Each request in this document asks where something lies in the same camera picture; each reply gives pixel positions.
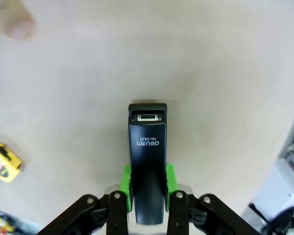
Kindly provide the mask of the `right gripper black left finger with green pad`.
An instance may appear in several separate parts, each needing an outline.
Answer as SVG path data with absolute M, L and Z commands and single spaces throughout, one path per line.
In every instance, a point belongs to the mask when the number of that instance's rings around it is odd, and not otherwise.
M 131 210 L 131 165 L 127 164 L 115 191 L 101 198 L 92 194 L 81 196 L 38 234 L 91 235 L 106 226 L 107 235 L 127 235 L 127 216 Z

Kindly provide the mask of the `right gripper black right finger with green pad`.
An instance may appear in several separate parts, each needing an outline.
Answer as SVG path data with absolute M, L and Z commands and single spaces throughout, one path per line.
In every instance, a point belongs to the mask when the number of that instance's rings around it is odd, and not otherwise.
M 175 169 L 166 165 L 168 235 L 188 235 L 192 223 L 206 235 L 257 235 L 258 232 L 211 193 L 199 198 L 179 188 Z

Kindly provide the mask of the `person's bare hand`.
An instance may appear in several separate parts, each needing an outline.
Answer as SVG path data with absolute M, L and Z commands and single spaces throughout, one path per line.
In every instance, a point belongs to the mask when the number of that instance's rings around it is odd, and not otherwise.
M 0 34 L 17 41 L 31 38 L 36 22 L 21 0 L 0 0 Z

